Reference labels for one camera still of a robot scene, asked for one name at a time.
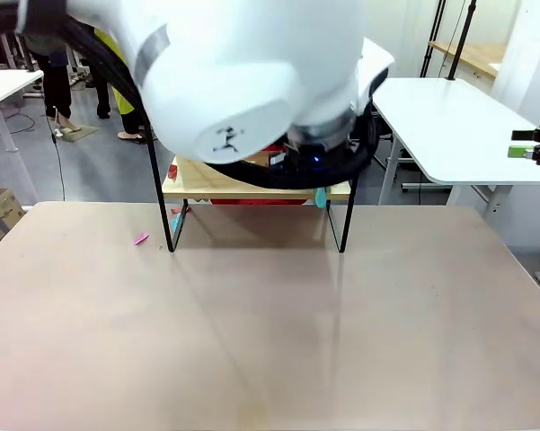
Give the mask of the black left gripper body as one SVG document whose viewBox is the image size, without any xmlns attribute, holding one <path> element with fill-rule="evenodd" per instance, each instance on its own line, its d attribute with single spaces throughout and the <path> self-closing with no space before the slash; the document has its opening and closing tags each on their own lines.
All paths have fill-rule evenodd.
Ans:
<svg viewBox="0 0 540 431">
<path fill-rule="evenodd" d="M 349 141 L 331 150 L 322 145 L 291 144 L 286 136 L 269 146 L 269 167 L 286 172 L 322 172 L 339 170 L 351 160 L 355 148 Z"/>
</svg>

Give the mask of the large white table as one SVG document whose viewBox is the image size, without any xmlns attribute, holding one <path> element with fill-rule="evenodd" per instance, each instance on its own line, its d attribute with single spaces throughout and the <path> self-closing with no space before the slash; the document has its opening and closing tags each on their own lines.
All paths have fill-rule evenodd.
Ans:
<svg viewBox="0 0 540 431">
<path fill-rule="evenodd" d="M 469 187 L 497 215 L 515 186 L 540 186 L 540 166 L 508 156 L 511 134 L 533 124 L 463 80 L 389 78 L 372 102 L 392 129 L 379 205 L 388 204 L 399 153 L 407 150 L 423 174 L 452 187 L 455 206 Z"/>
</svg>

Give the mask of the person's torso red jacket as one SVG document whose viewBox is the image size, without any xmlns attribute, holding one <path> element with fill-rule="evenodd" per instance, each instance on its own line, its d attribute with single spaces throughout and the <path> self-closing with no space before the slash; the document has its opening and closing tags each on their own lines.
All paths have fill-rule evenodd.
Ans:
<svg viewBox="0 0 540 431">
<path fill-rule="evenodd" d="M 306 199 L 211 199 L 212 205 L 232 205 L 232 206 L 302 206 Z"/>
</svg>

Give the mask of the wooden desk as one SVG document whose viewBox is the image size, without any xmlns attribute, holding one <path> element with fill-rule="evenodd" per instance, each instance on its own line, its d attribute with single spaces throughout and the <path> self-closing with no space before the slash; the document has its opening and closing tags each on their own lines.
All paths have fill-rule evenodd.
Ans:
<svg viewBox="0 0 540 431">
<path fill-rule="evenodd" d="M 453 59 L 457 50 L 455 43 L 431 41 L 431 48 L 444 55 L 447 68 L 453 65 Z M 481 78 L 494 81 L 500 70 L 500 64 L 505 56 L 506 44 L 497 43 L 466 43 L 461 53 L 458 67 L 469 68 Z"/>
</svg>

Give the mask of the black pole stand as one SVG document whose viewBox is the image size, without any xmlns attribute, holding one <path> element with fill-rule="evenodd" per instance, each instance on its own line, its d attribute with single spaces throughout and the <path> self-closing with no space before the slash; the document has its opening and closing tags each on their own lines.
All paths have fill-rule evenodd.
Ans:
<svg viewBox="0 0 540 431">
<path fill-rule="evenodd" d="M 476 9 L 477 0 L 470 0 L 469 6 L 467 8 L 467 14 L 465 17 L 464 26 L 459 38 L 459 41 L 457 43 L 456 52 L 451 64 L 451 67 L 449 69 L 449 73 L 447 75 L 448 81 L 454 81 L 456 79 L 456 70 L 458 68 L 459 62 L 461 60 L 461 56 L 463 53 L 463 49 L 465 46 L 466 38 L 474 17 L 474 11 Z"/>
</svg>

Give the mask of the black tripod stand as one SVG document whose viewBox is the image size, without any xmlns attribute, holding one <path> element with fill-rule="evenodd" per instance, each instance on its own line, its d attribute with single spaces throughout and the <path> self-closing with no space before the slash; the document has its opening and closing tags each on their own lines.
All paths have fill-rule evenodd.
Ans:
<svg viewBox="0 0 540 431">
<path fill-rule="evenodd" d="M 428 44 L 426 47 L 425 54 L 423 56 L 423 62 L 420 69 L 420 78 L 426 77 L 429 71 L 429 64 L 430 64 L 430 60 L 431 60 L 432 52 L 433 52 L 433 47 L 431 46 L 431 43 L 435 41 L 438 37 L 438 33 L 440 30 L 440 26 L 441 26 L 443 15 L 446 9 L 446 5 L 447 5 L 447 0 L 438 0 L 431 31 L 429 34 Z"/>
</svg>

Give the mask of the bystander in yellow coat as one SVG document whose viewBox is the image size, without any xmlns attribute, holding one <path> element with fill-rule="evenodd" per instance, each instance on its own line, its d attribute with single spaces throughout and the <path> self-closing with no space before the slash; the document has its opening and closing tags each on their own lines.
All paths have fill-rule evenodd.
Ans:
<svg viewBox="0 0 540 431">
<path fill-rule="evenodd" d="M 121 60 L 124 60 L 118 44 L 110 35 L 98 28 L 94 29 L 94 34 Z M 118 138 L 143 145 L 146 142 L 146 134 L 141 115 L 116 88 L 112 87 L 112 91 L 123 126 L 123 129 L 117 134 Z"/>
</svg>

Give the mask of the bystander in black jacket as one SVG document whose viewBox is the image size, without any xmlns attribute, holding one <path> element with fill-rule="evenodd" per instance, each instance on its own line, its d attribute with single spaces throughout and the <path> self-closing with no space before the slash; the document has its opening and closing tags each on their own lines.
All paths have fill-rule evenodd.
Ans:
<svg viewBox="0 0 540 431">
<path fill-rule="evenodd" d="M 111 112 L 108 84 L 94 64 L 90 65 L 90 72 L 98 99 L 97 115 L 100 119 L 108 119 Z"/>
</svg>

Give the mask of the green floor mat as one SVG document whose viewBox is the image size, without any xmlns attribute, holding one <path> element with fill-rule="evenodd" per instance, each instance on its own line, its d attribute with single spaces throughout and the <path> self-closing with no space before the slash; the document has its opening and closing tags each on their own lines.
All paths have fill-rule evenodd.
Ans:
<svg viewBox="0 0 540 431">
<path fill-rule="evenodd" d="M 71 128 L 61 128 L 62 139 L 68 143 L 76 143 L 85 137 L 96 133 L 99 129 L 92 126 L 81 126 L 79 130 Z"/>
</svg>

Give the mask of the bystander in dark clothes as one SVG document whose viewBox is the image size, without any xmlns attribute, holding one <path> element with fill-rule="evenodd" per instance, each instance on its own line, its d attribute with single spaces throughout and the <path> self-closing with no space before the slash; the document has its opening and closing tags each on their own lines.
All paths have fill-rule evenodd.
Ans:
<svg viewBox="0 0 540 431">
<path fill-rule="evenodd" d="M 24 36 L 26 47 L 43 73 L 46 115 L 72 132 L 81 128 L 71 120 L 71 89 L 68 79 L 66 44 L 52 37 Z"/>
</svg>

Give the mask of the small white table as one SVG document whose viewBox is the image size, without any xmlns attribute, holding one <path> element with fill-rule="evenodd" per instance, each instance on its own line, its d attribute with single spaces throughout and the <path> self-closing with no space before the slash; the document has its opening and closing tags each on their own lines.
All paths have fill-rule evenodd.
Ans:
<svg viewBox="0 0 540 431">
<path fill-rule="evenodd" d="M 30 84 L 38 81 L 43 76 L 41 71 L 29 72 L 24 70 L 8 69 L 0 70 L 0 102 L 23 90 Z M 13 135 L 6 125 L 2 111 L 0 110 L 0 137 L 7 153 L 12 154 L 18 162 L 18 172 L 20 173 L 26 193 L 32 205 L 40 199 L 38 192 L 32 182 L 31 176 L 19 153 L 18 147 L 14 144 Z"/>
</svg>

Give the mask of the wooden two-tier shelf black frame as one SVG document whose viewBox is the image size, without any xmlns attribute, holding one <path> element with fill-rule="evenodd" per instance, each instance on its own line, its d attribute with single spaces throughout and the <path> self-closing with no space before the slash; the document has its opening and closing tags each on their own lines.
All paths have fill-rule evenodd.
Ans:
<svg viewBox="0 0 540 431">
<path fill-rule="evenodd" d="M 173 158 L 171 164 L 178 166 L 176 180 L 166 177 L 161 186 L 156 188 L 158 206 L 164 226 L 164 235 L 167 250 L 176 250 L 181 230 L 187 213 L 190 209 L 189 201 L 202 199 L 306 199 L 314 201 L 314 191 L 301 189 L 265 189 L 256 187 L 238 180 L 233 180 L 220 172 L 210 168 L 204 163 L 187 161 L 178 156 Z M 350 223 L 359 184 L 359 176 L 327 189 L 328 202 L 325 208 L 327 218 L 332 228 L 333 237 L 338 252 L 343 253 L 347 248 Z M 332 209 L 333 201 L 347 203 L 346 215 L 341 229 L 337 228 Z M 181 208 L 181 221 L 174 232 L 171 221 L 178 215 L 173 215 L 171 208 Z"/>
</svg>

